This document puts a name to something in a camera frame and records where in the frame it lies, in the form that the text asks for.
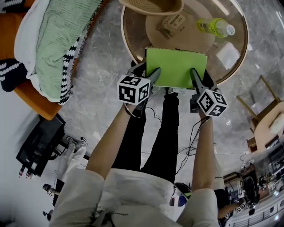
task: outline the white bottle cap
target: white bottle cap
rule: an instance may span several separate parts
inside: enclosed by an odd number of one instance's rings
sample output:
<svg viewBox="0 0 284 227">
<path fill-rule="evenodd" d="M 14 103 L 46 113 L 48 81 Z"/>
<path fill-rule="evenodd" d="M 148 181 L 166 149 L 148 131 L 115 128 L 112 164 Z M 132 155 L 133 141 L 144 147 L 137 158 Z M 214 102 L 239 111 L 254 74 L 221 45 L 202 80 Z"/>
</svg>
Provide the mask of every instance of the white bottle cap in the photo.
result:
<svg viewBox="0 0 284 227">
<path fill-rule="evenodd" d="M 234 35 L 236 30 L 235 27 L 233 25 L 227 25 L 226 31 L 228 33 L 228 35 Z"/>
</svg>

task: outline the glass table top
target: glass table top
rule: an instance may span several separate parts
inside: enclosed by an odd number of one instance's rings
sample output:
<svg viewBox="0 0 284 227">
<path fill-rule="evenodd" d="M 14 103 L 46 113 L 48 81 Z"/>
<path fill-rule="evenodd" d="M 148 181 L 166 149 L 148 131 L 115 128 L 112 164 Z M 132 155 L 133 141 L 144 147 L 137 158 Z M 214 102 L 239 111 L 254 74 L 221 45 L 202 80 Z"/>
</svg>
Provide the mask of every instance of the glass table top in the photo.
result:
<svg viewBox="0 0 284 227">
<path fill-rule="evenodd" d="M 208 57 L 206 69 L 220 84 L 236 73 L 248 47 L 249 35 L 244 14 L 235 0 L 184 0 L 189 17 L 185 29 L 166 38 L 159 29 L 165 16 L 145 16 L 124 7 L 122 35 L 132 59 L 140 63 L 146 47 L 172 48 L 203 53 Z M 200 18 L 222 18 L 235 27 L 235 34 L 226 38 L 198 30 Z"/>
</svg>

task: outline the marble floor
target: marble floor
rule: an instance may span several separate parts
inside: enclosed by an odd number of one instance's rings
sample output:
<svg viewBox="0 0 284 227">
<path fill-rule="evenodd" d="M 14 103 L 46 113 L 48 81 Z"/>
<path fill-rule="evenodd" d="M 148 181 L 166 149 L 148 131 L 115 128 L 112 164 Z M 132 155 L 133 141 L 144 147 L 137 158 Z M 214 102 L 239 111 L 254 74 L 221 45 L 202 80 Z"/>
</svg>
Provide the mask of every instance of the marble floor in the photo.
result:
<svg viewBox="0 0 284 227">
<path fill-rule="evenodd" d="M 238 171 L 241 155 L 248 152 L 246 139 L 252 137 L 249 130 L 249 115 L 236 100 L 253 94 L 257 111 L 269 104 L 272 97 L 259 81 L 267 78 L 276 94 L 284 98 L 284 9 L 277 0 L 237 0 L 243 9 L 249 27 L 249 51 L 244 64 L 227 82 L 219 86 L 229 102 L 229 109 L 214 120 L 215 153 L 224 174 Z M 91 37 L 85 43 L 77 68 L 74 97 L 61 109 L 66 120 L 66 133 L 75 138 L 84 136 L 91 153 L 107 127 L 112 122 L 121 104 L 116 98 L 116 82 L 119 75 L 130 68 L 131 58 L 124 46 L 120 16 L 122 6 L 112 0 L 101 16 Z M 189 112 L 189 100 L 193 91 L 182 91 L 180 99 L 179 149 L 189 146 L 192 126 L 199 117 Z M 148 103 L 161 117 L 164 91 L 158 92 Z M 147 160 L 158 133 L 160 122 L 153 118 L 152 110 L 146 110 L 147 122 L 142 141 L 142 165 Z M 186 157 L 178 156 L 177 167 Z M 243 160 L 257 159 L 250 153 Z M 190 182 L 194 156 L 190 156 L 176 181 Z"/>
</svg>

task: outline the white shirt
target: white shirt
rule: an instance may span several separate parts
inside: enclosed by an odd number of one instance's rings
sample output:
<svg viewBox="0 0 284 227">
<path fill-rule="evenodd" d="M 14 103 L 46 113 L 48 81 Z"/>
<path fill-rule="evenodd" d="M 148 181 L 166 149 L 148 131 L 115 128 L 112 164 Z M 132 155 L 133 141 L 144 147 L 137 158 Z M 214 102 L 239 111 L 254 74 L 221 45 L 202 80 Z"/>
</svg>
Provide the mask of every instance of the white shirt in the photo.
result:
<svg viewBox="0 0 284 227">
<path fill-rule="evenodd" d="M 70 172 L 52 214 L 51 227 L 218 227 L 212 189 L 194 191 L 176 222 L 167 208 L 173 184 L 142 172 L 111 169 Z"/>
</svg>

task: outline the plastic bottle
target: plastic bottle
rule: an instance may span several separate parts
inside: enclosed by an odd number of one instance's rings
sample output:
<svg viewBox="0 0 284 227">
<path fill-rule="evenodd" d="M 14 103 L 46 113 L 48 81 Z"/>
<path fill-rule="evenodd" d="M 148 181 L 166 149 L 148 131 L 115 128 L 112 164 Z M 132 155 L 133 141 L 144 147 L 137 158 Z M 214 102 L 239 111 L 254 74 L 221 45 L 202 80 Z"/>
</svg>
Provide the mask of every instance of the plastic bottle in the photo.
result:
<svg viewBox="0 0 284 227">
<path fill-rule="evenodd" d="M 233 25 L 228 24 L 222 18 L 198 20 L 197 27 L 202 32 L 211 33 L 220 38 L 226 38 L 229 35 L 234 35 L 236 30 Z"/>
</svg>

